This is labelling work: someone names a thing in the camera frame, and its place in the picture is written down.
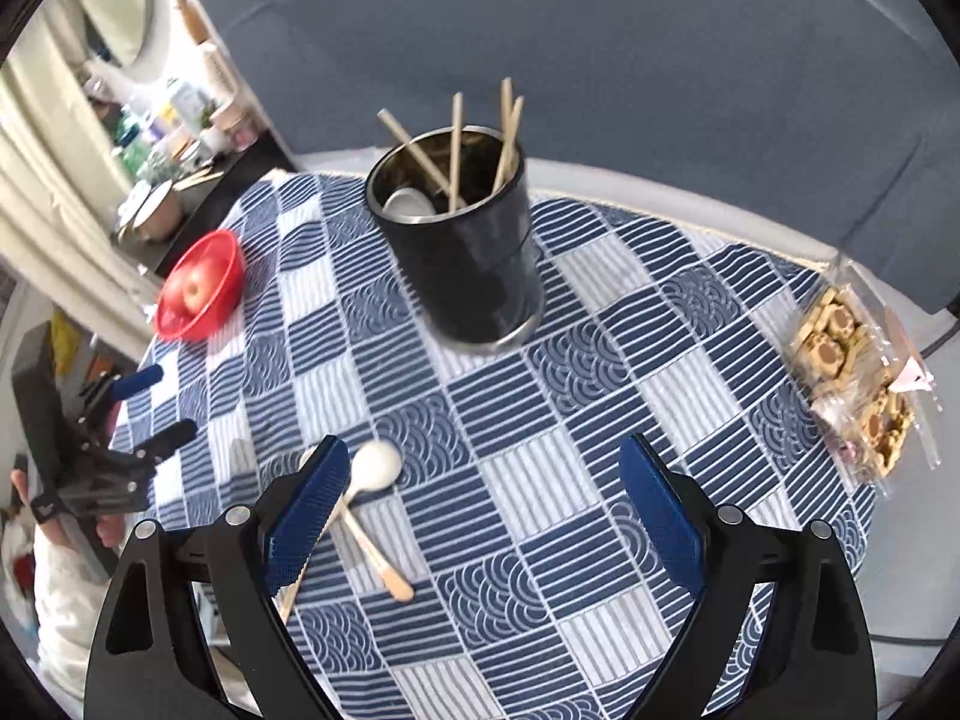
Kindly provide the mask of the small potted plant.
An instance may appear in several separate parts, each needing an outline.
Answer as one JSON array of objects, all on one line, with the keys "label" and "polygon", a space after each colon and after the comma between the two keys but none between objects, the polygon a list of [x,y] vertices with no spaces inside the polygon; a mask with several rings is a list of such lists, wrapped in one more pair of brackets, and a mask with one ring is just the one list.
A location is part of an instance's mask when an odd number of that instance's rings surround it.
[{"label": "small potted plant", "polygon": [[205,148],[217,156],[223,151],[223,145],[220,140],[220,131],[213,125],[212,115],[213,112],[217,110],[217,105],[213,101],[206,101],[203,105],[202,110],[199,115],[199,125],[200,141],[205,145]]}]

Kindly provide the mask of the wooden hairbrush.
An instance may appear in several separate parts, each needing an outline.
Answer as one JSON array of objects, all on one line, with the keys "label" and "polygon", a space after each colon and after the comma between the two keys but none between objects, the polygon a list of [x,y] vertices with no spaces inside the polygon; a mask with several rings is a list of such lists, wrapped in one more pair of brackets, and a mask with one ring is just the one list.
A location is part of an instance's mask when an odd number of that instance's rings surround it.
[{"label": "wooden hairbrush", "polygon": [[206,24],[199,0],[176,0],[176,7],[181,14],[185,31],[197,46],[206,76],[218,98],[222,101],[235,99],[239,94],[238,78]]}]

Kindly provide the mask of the black cylindrical utensil holder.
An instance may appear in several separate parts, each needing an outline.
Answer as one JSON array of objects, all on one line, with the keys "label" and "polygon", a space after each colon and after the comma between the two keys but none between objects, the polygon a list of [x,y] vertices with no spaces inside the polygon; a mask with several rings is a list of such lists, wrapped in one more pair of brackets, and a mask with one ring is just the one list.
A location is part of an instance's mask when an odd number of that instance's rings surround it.
[{"label": "black cylindrical utensil holder", "polygon": [[[501,133],[469,125],[462,132],[460,198],[448,197],[403,146],[387,151],[364,181],[364,201],[420,304],[433,335],[451,348],[493,355],[534,335],[545,294],[537,270],[526,155],[505,187],[493,192]],[[418,220],[382,211],[392,192],[415,187],[436,215]]]}]

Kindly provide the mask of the white ceramic spoon long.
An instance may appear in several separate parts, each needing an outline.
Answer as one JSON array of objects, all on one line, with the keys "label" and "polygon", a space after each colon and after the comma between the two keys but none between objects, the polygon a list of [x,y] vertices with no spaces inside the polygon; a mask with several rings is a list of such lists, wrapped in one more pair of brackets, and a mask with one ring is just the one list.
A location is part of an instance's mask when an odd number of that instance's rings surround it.
[{"label": "white ceramic spoon long", "polygon": [[418,220],[418,218],[429,218],[436,215],[433,202],[428,199],[425,193],[416,190],[415,187],[398,188],[389,195],[386,203],[382,205],[382,211],[387,216],[393,218],[407,218],[407,220]]}]

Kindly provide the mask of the wooden chopstick bundle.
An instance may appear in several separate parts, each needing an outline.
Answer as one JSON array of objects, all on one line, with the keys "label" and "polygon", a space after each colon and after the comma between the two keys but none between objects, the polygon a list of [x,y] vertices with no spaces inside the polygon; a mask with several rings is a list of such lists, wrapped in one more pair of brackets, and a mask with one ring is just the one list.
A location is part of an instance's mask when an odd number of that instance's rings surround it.
[{"label": "wooden chopstick bundle", "polygon": [[523,118],[523,109],[524,98],[523,96],[519,96],[519,98],[514,101],[514,106],[512,106],[511,133],[509,134],[508,143],[508,160],[506,161],[505,180],[500,188],[505,187],[506,182],[511,179],[512,173],[514,172],[514,163],[516,163],[517,133],[519,133],[519,125],[521,125],[521,119]]},{"label": "wooden chopstick bundle", "polygon": [[501,153],[494,174],[493,192],[498,192],[505,180],[506,161],[508,160],[509,134],[511,133],[512,106],[514,106],[514,96],[512,96],[512,80],[509,76],[501,80],[500,86],[500,112],[501,112]]}]

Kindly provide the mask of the red apple front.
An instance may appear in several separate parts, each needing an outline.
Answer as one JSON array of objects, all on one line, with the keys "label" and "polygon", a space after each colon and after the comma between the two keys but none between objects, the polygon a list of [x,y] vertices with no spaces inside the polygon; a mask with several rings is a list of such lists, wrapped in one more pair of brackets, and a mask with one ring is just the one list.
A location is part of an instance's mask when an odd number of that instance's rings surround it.
[{"label": "red apple front", "polygon": [[200,314],[212,300],[225,271],[226,263],[215,259],[202,260],[190,268],[185,280],[184,304],[191,316]]}]

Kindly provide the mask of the spoon with cartoon print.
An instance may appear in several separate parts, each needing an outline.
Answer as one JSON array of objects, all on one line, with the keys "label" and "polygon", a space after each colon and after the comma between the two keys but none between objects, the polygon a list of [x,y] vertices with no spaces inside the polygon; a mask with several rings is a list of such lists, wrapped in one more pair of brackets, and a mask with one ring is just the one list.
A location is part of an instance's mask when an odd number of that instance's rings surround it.
[{"label": "spoon with cartoon print", "polygon": [[412,585],[387,561],[387,557],[381,553],[381,550],[374,544],[374,541],[366,535],[363,527],[359,525],[358,518],[350,512],[350,507],[345,509],[334,522],[327,520],[324,532],[327,532],[337,520],[342,520],[348,532],[353,535],[363,556],[366,557],[366,561],[373,567],[373,571],[377,577],[381,578],[382,585],[386,587],[389,595],[391,595],[394,600],[400,601],[400,603],[409,603],[409,601],[412,601],[415,596]]}]

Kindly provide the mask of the clear snack box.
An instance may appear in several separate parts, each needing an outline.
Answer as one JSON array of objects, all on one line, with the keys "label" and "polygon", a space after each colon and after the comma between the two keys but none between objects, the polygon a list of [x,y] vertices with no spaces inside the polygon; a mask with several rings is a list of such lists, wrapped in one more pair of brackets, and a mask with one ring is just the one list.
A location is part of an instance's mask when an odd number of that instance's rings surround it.
[{"label": "clear snack box", "polygon": [[859,483],[893,494],[905,457],[942,463],[935,378],[895,310],[864,271],[838,255],[794,322],[791,374],[830,454]]}]

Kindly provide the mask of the beige mug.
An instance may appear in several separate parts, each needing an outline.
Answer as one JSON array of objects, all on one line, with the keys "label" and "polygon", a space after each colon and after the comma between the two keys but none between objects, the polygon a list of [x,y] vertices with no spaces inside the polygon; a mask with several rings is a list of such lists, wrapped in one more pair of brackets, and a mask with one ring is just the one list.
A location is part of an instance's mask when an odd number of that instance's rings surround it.
[{"label": "beige mug", "polygon": [[117,208],[117,241],[164,242],[184,221],[184,205],[174,182],[137,182]]}]

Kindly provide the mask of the plain white spoon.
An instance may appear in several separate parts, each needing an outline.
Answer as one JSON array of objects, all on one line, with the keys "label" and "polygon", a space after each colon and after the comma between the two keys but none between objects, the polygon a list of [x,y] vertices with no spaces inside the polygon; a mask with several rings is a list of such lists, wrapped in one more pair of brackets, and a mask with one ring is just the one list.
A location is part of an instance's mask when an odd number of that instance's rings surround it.
[{"label": "plain white spoon", "polygon": [[379,493],[390,488],[402,472],[402,455],[385,440],[370,440],[361,445],[352,458],[347,491],[335,504],[329,522],[350,507],[353,499],[363,493]]}]

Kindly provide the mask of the blue white patterned tablecloth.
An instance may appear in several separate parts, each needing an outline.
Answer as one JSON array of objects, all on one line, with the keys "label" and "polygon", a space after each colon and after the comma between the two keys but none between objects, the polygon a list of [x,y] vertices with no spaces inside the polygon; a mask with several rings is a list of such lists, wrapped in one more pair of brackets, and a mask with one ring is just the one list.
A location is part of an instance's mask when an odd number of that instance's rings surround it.
[{"label": "blue white patterned tablecloth", "polygon": [[761,525],[832,525],[851,564],[875,496],[833,463],[779,348],[817,273],[652,216],[540,195],[545,312],[523,348],[461,355],[420,305],[356,177],[252,185],[226,216],[244,298],[199,343],[155,341],[127,450],[181,419],[149,511],[195,527],[325,436],[404,459],[355,517],[411,584],[389,595],[343,527],[317,545],[291,637],[356,718],[619,718],[690,610],[619,475],[644,434]]}]

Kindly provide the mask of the dark side shelf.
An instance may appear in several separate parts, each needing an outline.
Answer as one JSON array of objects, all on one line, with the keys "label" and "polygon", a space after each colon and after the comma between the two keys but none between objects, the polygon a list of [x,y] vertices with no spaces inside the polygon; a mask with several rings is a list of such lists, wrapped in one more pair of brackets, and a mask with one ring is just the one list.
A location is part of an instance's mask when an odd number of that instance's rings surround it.
[{"label": "dark side shelf", "polygon": [[213,167],[220,177],[203,179],[199,185],[186,188],[181,193],[184,219],[169,238],[161,242],[148,242],[127,234],[119,239],[119,234],[112,232],[110,243],[151,273],[167,277],[197,239],[223,223],[235,201],[260,177],[270,169],[295,169],[272,133],[264,133],[242,153],[225,154],[217,158]]}]

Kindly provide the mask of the grey fabric backdrop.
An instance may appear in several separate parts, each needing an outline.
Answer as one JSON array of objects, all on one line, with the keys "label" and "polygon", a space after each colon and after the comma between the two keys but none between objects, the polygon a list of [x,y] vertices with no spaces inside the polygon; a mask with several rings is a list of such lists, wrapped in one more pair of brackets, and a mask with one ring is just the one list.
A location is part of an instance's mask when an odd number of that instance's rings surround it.
[{"label": "grey fabric backdrop", "polygon": [[958,291],[958,62],[924,0],[200,0],[298,154],[462,93],[523,145],[786,224],[926,310]]}]

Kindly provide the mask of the red apple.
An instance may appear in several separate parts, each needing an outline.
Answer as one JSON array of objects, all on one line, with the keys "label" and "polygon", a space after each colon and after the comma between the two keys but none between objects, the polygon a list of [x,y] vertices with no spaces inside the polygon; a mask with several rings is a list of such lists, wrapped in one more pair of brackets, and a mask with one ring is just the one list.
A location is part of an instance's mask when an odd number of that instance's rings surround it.
[{"label": "red apple", "polygon": [[191,316],[200,314],[212,300],[225,271],[226,263],[215,259],[202,260],[190,268],[185,280],[184,304]]},{"label": "red apple", "polygon": [[185,271],[174,271],[164,282],[163,294],[161,294],[164,307],[178,316],[187,314],[184,304],[185,280],[187,280]]}]

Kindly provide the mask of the red plastic basket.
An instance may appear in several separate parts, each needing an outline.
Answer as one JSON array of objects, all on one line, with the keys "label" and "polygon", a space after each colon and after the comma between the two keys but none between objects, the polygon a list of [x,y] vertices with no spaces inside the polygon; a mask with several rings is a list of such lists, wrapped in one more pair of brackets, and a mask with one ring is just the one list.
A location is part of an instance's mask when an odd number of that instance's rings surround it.
[{"label": "red plastic basket", "polygon": [[156,337],[194,343],[215,335],[238,307],[244,271],[244,255],[233,231],[205,234],[163,284],[155,312]]}]

